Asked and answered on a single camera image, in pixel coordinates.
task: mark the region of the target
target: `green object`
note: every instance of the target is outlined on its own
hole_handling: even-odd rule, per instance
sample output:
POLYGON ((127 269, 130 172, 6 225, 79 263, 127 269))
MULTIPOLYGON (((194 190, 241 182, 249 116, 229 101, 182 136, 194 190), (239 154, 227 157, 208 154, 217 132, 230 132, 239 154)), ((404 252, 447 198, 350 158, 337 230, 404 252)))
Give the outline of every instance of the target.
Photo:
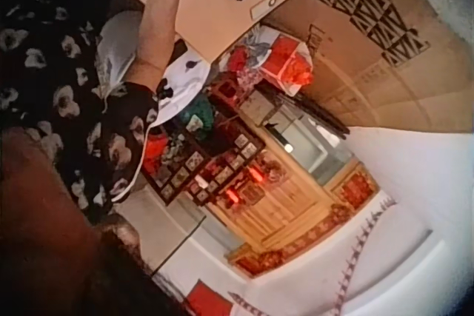
POLYGON ((202 121, 202 128, 193 132, 196 140, 204 140, 214 128, 214 110, 207 96, 199 93, 179 114, 178 118, 186 127, 196 115, 202 121))

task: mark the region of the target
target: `small picture frame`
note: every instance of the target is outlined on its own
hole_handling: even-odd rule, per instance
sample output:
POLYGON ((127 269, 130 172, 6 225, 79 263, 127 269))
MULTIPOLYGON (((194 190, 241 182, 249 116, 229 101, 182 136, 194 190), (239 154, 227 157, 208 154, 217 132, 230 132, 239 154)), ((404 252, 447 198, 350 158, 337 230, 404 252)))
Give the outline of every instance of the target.
POLYGON ((243 133, 235 140, 235 144, 238 148, 244 147, 248 143, 249 139, 243 133))
POLYGON ((204 203, 206 199, 209 198, 209 194, 207 194, 207 192, 203 190, 196 197, 200 202, 204 203))
POLYGON ((191 183, 191 186, 190 186, 190 193, 193 194, 193 195, 196 195, 198 193, 199 190, 201 190, 201 187, 199 186, 199 184, 197 184, 195 181, 191 183))
POLYGON ((219 188, 219 184, 217 184, 215 181, 211 181, 209 183, 209 186, 207 187, 208 192, 215 192, 215 190, 219 188))
POLYGON ((236 159, 232 161, 230 166, 232 167, 232 169, 237 170, 238 168, 242 166, 242 164, 244 164, 244 162, 245 162, 245 158, 242 157, 241 155, 237 155, 236 159))
POLYGON ((220 172, 217 176, 216 176, 216 181, 218 184, 223 184, 227 178, 229 178, 231 175, 233 174, 233 171, 231 170, 231 168, 229 167, 225 167, 222 172, 220 172))
POLYGON ((243 150, 242 150, 242 155, 245 157, 245 159, 249 159, 253 155, 257 153, 257 147, 255 144, 250 142, 243 150))
POLYGON ((162 188, 171 178, 172 172, 166 166, 160 166, 155 174, 155 182, 158 187, 162 188))
POLYGON ((186 168, 188 168, 191 172, 194 171, 199 164, 201 164, 204 160, 204 157, 199 152, 194 152, 191 157, 186 161, 186 168))
POLYGON ((166 185, 163 190, 161 191, 161 196, 164 200, 168 200, 173 196, 175 190, 171 187, 171 185, 166 185))
POLYGON ((179 188, 183 183, 184 181, 186 180, 187 177, 189 177, 190 174, 189 172, 186 170, 186 168, 184 167, 181 167, 181 169, 175 174, 175 176, 173 177, 173 179, 171 179, 171 184, 175 187, 175 188, 179 188))

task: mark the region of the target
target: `cardboard box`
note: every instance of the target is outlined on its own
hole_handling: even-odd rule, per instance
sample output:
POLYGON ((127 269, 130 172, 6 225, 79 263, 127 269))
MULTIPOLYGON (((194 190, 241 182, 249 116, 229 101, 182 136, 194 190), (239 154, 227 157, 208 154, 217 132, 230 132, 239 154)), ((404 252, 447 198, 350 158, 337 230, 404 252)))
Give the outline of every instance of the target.
POLYGON ((289 0, 265 22, 313 49, 302 92, 347 126, 472 132, 472 51, 427 0, 289 0))

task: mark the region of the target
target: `red light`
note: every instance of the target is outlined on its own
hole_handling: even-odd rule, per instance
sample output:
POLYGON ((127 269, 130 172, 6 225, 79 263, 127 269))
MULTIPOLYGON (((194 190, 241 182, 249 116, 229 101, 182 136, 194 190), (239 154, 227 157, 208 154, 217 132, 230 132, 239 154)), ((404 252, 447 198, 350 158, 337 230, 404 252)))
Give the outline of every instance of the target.
POLYGON ((264 176, 257 169, 250 167, 249 172, 257 183, 264 181, 264 176))
POLYGON ((230 200, 232 200, 235 204, 238 204, 240 199, 238 198, 237 194, 235 194, 232 190, 227 190, 225 192, 230 200))

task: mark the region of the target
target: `black floral clothing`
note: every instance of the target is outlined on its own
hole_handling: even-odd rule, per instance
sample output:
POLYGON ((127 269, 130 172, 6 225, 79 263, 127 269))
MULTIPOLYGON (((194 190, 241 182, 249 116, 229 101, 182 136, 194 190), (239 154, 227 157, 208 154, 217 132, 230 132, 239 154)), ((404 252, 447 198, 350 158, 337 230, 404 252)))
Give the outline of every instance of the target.
POLYGON ((158 99, 132 83, 105 98, 94 29, 48 0, 14 7, 0 26, 1 124, 41 143, 79 208, 97 221, 138 174, 158 99))

